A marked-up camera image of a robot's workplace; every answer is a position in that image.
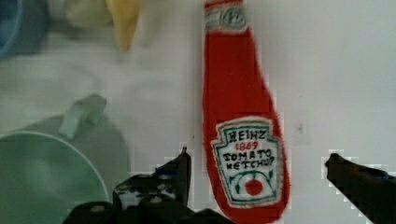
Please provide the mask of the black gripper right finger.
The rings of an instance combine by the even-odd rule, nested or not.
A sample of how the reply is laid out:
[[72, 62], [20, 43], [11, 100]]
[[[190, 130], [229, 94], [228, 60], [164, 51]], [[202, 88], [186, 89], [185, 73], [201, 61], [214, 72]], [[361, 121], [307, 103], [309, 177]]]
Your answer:
[[327, 179], [374, 224], [396, 222], [396, 178], [332, 153]]

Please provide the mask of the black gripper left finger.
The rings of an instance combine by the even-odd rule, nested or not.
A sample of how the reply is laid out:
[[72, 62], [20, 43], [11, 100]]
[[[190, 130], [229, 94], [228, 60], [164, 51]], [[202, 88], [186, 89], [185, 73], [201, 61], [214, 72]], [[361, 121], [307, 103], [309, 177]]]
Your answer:
[[191, 156], [187, 149], [149, 175], [134, 175], [112, 191], [112, 201], [76, 206], [63, 224], [233, 224], [212, 209], [188, 207]]

